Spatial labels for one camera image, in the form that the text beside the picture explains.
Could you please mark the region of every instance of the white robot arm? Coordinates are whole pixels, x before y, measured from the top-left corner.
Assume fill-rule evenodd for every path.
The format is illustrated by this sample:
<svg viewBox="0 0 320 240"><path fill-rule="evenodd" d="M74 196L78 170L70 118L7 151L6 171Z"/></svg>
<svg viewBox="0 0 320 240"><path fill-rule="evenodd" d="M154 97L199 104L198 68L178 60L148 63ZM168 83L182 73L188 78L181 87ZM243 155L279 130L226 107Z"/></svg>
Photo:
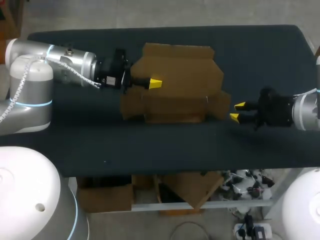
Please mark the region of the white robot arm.
<svg viewBox="0 0 320 240"><path fill-rule="evenodd" d="M14 39L5 52L10 71L10 98L0 102L0 135L36 132L51 122L53 81L83 87L153 88L150 79L131 78L126 53L98 60L92 52Z"/></svg>

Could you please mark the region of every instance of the brown cardboard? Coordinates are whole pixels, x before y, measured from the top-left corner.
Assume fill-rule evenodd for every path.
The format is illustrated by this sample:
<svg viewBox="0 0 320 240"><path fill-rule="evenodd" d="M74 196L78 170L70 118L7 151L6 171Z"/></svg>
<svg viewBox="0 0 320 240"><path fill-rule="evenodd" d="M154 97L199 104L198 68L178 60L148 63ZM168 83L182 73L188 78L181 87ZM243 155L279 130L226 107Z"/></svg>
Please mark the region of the brown cardboard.
<svg viewBox="0 0 320 240"><path fill-rule="evenodd" d="M132 184L114 187L88 187L88 178L77 177L77 199L86 213L131 211Z"/></svg>
<svg viewBox="0 0 320 240"><path fill-rule="evenodd" d="M224 74L213 57L208 46L146 43L131 76L161 80L162 87L130 88L121 98L123 118L144 115L147 123L199 123L209 114L223 119L230 95L221 91Z"/></svg>
<svg viewBox="0 0 320 240"><path fill-rule="evenodd" d="M154 187L152 175L132 175L132 185L137 189L149 190Z"/></svg>
<svg viewBox="0 0 320 240"><path fill-rule="evenodd" d="M165 175L162 182L194 209L199 209L223 183L223 177L214 171L205 175L185 172Z"/></svg>

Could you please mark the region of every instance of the white cable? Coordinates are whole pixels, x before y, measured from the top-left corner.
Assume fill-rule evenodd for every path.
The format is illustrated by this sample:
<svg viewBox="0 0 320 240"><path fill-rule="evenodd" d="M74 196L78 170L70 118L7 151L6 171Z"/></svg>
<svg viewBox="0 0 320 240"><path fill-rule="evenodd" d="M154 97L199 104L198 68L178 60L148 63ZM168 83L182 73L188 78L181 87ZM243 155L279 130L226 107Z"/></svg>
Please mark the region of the white cable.
<svg viewBox="0 0 320 240"><path fill-rule="evenodd" d="M15 92L14 97L11 100L11 103L9 104L9 106L6 108L6 110L2 113L2 115L0 116L0 123L5 120L5 118L8 116L8 114L11 112L11 110L13 109L13 107L16 105L16 102L21 94L21 91L26 83L27 80L27 76L29 74L30 71L30 67L31 64L38 61L38 60L46 60L55 64L58 64L62 67L64 67L65 69L69 70L70 72L72 72L73 74L75 74L77 77L79 77L80 79L84 80L85 82L87 82L88 84L94 86L95 88L99 89L101 84L91 81L90 79L82 76L80 73L78 73L74 68L68 66L66 63L61 62L61 61L57 61L57 60L52 60L52 59L48 59L44 56L33 56L29 59L29 61L27 62L27 64L24 67L24 72L20 81L20 84Z"/></svg>
<svg viewBox="0 0 320 240"><path fill-rule="evenodd" d="M73 74L75 74L78 78L84 80L85 82L87 82L88 84L94 86L95 88L99 89L100 86L101 86L101 83L97 83L97 82L94 82L94 81L91 81L90 79L82 76L80 73L78 73L74 68L70 67L68 64L66 64L65 62L61 62L61 61L58 61L58 60L53 60L53 59L49 59L49 58L46 58L47 61L49 62L52 62L52 63L55 63L55 64L58 64L59 66L69 70L70 72L72 72Z"/></svg>
<svg viewBox="0 0 320 240"><path fill-rule="evenodd" d="M313 94L313 93L315 93L317 91L317 89L316 88L314 88L314 89L312 89L312 90L310 90L310 91L306 91L306 92L304 92L304 93L300 93L300 94L295 94L294 96L300 96L300 95L308 95L308 94Z"/></svg>
<svg viewBox="0 0 320 240"><path fill-rule="evenodd" d="M22 88L24 87L25 82L27 80L27 76L28 76L31 64L36 62L36 61L38 61L38 60L41 60L41 59L42 59L41 56L33 56L33 57L31 57L29 59L28 63L25 65L24 72L23 72L20 84L19 84L19 86L18 86L18 88L17 88L17 90L15 92L14 97L12 98L11 103L6 108L4 113L2 113L2 115L0 116L0 123L8 116L8 114L11 112L12 108L15 106L15 104L16 104L16 102L17 102L17 100L18 100L18 98L19 98L19 96L21 94Z"/></svg>

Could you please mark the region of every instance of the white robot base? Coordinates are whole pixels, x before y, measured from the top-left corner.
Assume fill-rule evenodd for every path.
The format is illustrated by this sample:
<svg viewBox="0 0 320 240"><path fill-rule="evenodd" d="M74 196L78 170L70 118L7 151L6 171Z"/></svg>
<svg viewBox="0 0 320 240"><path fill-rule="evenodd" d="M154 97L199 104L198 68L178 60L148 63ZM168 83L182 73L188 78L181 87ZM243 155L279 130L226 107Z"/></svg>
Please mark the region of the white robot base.
<svg viewBox="0 0 320 240"><path fill-rule="evenodd" d="M55 166L24 147L0 147L0 239L89 240L89 222Z"/></svg>

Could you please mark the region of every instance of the yellow fingertip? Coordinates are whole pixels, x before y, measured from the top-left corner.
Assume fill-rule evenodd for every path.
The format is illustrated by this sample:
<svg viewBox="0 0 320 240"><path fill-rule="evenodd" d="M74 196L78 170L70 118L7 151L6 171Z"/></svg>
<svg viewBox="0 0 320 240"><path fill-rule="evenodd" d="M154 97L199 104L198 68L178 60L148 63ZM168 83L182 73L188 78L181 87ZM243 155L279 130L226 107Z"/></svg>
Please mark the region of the yellow fingertip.
<svg viewBox="0 0 320 240"><path fill-rule="evenodd" d="M246 104L246 102L244 101L244 102L241 102L241 103L234 105L234 107L243 107L245 104Z"/></svg>
<svg viewBox="0 0 320 240"><path fill-rule="evenodd" d="M230 117L233 121L236 121L239 124L239 120L238 120L239 113L230 113Z"/></svg>
<svg viewBox="0 0 320 240"><path fill-rule="evenodd" d="M151 78L149 89L158 89L162 87L162 81Z"/></svg>

